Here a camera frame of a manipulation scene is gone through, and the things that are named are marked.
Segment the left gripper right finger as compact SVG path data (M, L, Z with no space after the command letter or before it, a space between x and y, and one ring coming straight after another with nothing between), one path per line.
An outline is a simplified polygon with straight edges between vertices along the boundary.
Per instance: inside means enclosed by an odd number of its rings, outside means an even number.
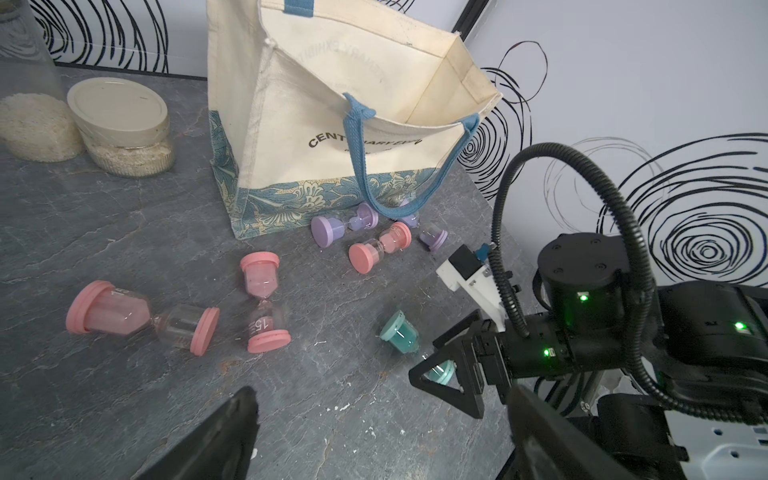
M522 479L634 477L532 391L512 386L507 411Z

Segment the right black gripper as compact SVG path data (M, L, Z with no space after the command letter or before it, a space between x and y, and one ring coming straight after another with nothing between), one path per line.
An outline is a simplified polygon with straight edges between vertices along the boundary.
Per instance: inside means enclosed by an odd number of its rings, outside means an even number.
M474 419L483 419L482 370L487 383L503 384L625 366L618 334L573 333L547 314L527 319L530 335L526 338L513 329L497 332L486 322L472 341L461 335L484 322L482 311L474 310L431 342L431 349L408 372L410 385Z

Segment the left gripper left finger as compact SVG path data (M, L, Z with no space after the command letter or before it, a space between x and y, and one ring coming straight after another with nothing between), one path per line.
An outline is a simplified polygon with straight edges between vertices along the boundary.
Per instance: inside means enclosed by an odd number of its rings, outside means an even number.
M141 479L244 479L255 446L259 406L245 386L143 472Z

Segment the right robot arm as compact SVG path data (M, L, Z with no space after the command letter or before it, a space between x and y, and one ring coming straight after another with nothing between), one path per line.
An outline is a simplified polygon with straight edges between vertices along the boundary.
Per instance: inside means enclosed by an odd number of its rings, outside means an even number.
M766 477L765 289L660 288L638 238L563 234L538 257L544 311L523 315L488 260L505 317L472 312L409 380L476 419L496 388L515 445L502 477Z

